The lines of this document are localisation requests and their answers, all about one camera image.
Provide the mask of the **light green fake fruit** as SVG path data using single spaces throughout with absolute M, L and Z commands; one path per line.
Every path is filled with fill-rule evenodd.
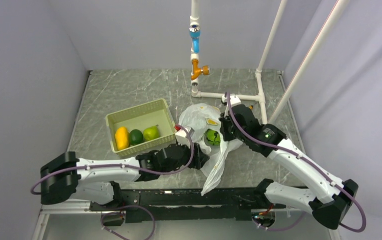
M 160 132 L 158 130 L 158 125 L 154 125 L 154 126 L 146 128 L 142 134 L 143 134 L 143 139 L 146 142 L 159 138 Z

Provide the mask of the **green black striped fake melon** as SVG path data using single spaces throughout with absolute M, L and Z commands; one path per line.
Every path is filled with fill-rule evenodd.
M 206 142 L 211 146 L 217 147 L 221 143 L 220 134 L 213 129 L 207 129 L 207 131 L 205 132 L 205 139 Z

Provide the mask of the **white plastic bag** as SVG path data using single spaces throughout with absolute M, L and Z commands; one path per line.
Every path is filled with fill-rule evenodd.
M 194 130 L 191 136 L 194 143 L 198 143 L 202 151 L 209 156 L 209 160 L 201 168 L 207 177 L 200 194 L 203 196 L 217 187 L 224 172 L 225 161 L 229 152 L 236 150 L 243 143 L 237 139 L 224 141 L 220 133 L 220 110 L 214 106 L 198 103 L 187 107 L 179 117 L 181 126 L 189 126 Z M 206 142 L 207 129 L 217 131 L 221 137 L 219 146 L 211 146 Z

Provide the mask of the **yellow fake fruit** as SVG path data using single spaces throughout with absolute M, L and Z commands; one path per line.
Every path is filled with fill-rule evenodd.
M 118 128 L 114 134 L 115 143 L 118 151 L 124 150 L 130 146 L 129 131 L 126 127 Z

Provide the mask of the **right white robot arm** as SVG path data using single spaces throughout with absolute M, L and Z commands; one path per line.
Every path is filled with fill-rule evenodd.
M 239 140 L 250 150 L 285 167 L 305 188 L 286 186 L 263 179 L 253 191 L 261 208 L 279 204 L 311 214 L 321 225 L 336 230 L 355 200 L 358 184 L 329 173 L 300 151 L 286 134 L 272 124 L 260 124 L 243 104 L 220 115 L 220 133 L 225 141 Z

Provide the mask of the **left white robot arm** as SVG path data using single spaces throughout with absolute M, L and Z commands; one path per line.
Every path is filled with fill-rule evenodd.
M 209 160 L 199 144 L 192 147 L 173 143 L 160 150 L 152 150 L 116 160 L 78 158 L 68 151 L 40 169 L 36 186 L 42 205 L 54 205 L 68 199 L 87 200 L 116 210 L 123 205 L 119 182 L 148 182 L 162 175 L 173 175 L 183 167 L 201 169 Z

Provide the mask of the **pale green plastic basket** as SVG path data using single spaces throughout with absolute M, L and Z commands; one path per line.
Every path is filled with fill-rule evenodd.
M 109 113 L 105 116 L 105 122 L 111 151 L 121 159 L 157 150 L 176 141 L 175 122 L 167 101 L 163 98 Z M 159 138 L 123 150 L 117 148 L 115 132 L 118 128 L 125 127 L 128 131 L 134 129 L 144 131 L 152 126 L 157 126 L 160 133 Z

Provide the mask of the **orange pipe valve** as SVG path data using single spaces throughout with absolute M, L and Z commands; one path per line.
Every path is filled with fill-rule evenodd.
M 196 58 L 191 59 L 192 64 L 192 74 L 191 80 L 196 80 L 200 75 L 207 76 L 210 74 L 210 68 L 208 65 L 204 65 L 202 67 L 198 67 L 199 60 Z

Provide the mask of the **blue pipe valve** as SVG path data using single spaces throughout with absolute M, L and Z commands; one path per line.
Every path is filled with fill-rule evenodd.
M 191 37 L 192 41 L 192 51 L 194 53 L 199 53 L 200 48 L 199 48 L 199 37 L 201 34 L 200 31 L 200 25 L 197 22 L 192 22 L 189 26 L 189 35 Z

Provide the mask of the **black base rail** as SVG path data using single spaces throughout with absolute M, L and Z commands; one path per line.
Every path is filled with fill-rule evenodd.
M 252 187 L 216 188 L 205 195 L 195 188 L 123 189 L 119 204 L 101 206 L 91 202 L 91 212 L 115 211 L 123 206 L 126 223 L 149 221 L 149 210 L 157 221 L 235 219 L 249 221 L 253 215 L 270 211 L 271 203 L 259 201 Z

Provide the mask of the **aluminium frame rail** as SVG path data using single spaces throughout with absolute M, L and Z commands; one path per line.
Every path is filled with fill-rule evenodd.
M 42 214 L 88 214 L 91 213 L 89 205 L 47 205 L 41 209 Z

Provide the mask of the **white pvc pipe frame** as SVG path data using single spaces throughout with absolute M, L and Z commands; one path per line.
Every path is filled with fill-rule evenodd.
M 288 85 L 288 87 L 284 91 L 284 94 L 282 95 L 278 105 L 276 106 L 272 115 L 268 116 L 267 115 L 267 109 L 266 109 L 266 98 L 265 98 L 265 93 L 263 90 L 262 71 L 263 71 L 265 61 L 267 59 L 268 53 L 270 52 L 271 45 L 272 45 L 273 40 L 276 36 L 276 32 L 278 30 L 280 21 L 282 19 L 283 13 L 284 13 L 286 5 L 287 5 L 286 0 L 280 1 L 280 4 L 278 7 L 276 16 L 274 18 L 270 33 L 268 35 L 268 39 L 266 41 L 261 59 L 259 61 L 258 67 L 255 70 L 255 78 L 256 78 L 256 83 L 257 83 L 258 94 L 257 95 L 237 95 L 237 97 L 242 99 L 242 100 L 256 101 L 259 103 L 260 110 L 261 110 L 261 117 L 262 117 L 261 122 L 263 124 L 273 123 L 277 119 L 280 112 L 284 108 L 285 104 L 290 99 L 290 96 L 292 95 L 294 88 L 297 86 L 298 81 L 302 77 L 302 75 L 305 72 L 306 68 L 308 67 L 309 63 L 312 61 L 315 54 L 317 53 L 317 51 L 322 46 L 322 44 L 323 44 L 324 40 L 327 38 L 330 30 L 332 30 L 332 28 L 334 27 L 336 22 L 339 20 L 339 18 L 343 14 L 348 3 L 349 3 L 348 0 L 337 0 L 334 3 L 330 13 L 326 17 L 325 22 L 321 26 L 319 32 L 317 33 L 316 37 L 313 40 L 313 43 L 311 44 L 309 50 L 305 54 L 303 60 L 301 61 L 299 67 L 297 68 L 294 76 L 292 77 L 290 84 Z M 189 17 L 190 24 L 192 22 L 197 22 L 200 25 L 199 18 L 200 18 L 199 1 L 193 0 L 193 1 L 191 1 L 191 15 Z M 200 59 L 199 53 L 194 53 L 192 51 L 192 47 L 191 47 L 191 52 L 190 52 L 190 61 L 191 61 L 191 59 L 198 59 L 198 60 Z M 202 92 L 198 89 L 198 85 L 199 85 L 199 79 L 198 78 L 196 80 L 191 80 L 191 86 L 192 86 L 191 96 L 192 97 L 194 97 L 194 98 L 215 98 L 215 99 L 220 99 L 222 97 L 221 93 Z

